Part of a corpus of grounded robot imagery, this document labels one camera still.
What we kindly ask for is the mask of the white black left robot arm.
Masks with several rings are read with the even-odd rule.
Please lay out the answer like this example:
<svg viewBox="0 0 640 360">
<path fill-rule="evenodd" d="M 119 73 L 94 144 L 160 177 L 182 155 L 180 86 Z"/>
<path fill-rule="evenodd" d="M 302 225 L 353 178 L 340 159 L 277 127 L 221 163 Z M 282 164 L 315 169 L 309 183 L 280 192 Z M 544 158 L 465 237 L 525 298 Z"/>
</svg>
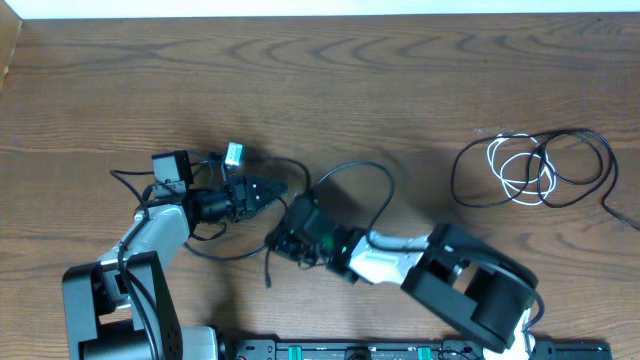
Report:
<svg viewBox="0 0 640 360">
<path fill-rule="evenodd" d="M 221 359 L 209 326 L 183 326 L 165 270 L 201 223 L 241 221 L 278 201 L 286 184 L 259 176 L 227 178 L 223 188 L 193 188 L 189 175 L 159 175 L 121 240 L 96 261 L 63 275 L 72 359 Z"/>
</svg>

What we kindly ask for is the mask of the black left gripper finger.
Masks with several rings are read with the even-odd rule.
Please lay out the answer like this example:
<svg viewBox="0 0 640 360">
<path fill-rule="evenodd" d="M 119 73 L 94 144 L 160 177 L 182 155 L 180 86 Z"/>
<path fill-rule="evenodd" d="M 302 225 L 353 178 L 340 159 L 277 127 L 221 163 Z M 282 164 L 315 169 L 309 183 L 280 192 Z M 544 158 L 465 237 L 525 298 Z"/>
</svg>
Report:
<svg viewBox="0 0 640 360">
<path fill-rule="evenodd" d="M 246 218 L 252 219 L 278 202 L 277 198 L 252 198 L 247 201 Z"/>
<path fill-rule="evenodd" d="M 276 199 L 288 192 L 286 183 L 257 175 L 248 175 L 247 183 L 254 199 Z"/>
</svg>

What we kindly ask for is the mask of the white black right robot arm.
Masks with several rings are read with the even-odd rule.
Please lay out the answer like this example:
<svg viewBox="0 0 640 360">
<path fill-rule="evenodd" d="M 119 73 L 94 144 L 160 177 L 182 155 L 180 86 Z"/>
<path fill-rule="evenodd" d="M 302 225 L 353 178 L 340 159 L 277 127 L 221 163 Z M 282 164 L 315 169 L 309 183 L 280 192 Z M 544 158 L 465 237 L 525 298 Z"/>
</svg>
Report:
<svg viewBox="0 0 640 360">
<path fill-rule="evenodd" d="M 268 248 L 298 264 L 324 265 L 354 283 L 397 285 L 416 302 L 484 349 L 533 349 L 530 314 L 537 277 L 525 266 L 464 229 L 439 224 L 414 238 L 384 236 L 328 222 L 280 223 Z"/>
</svg>

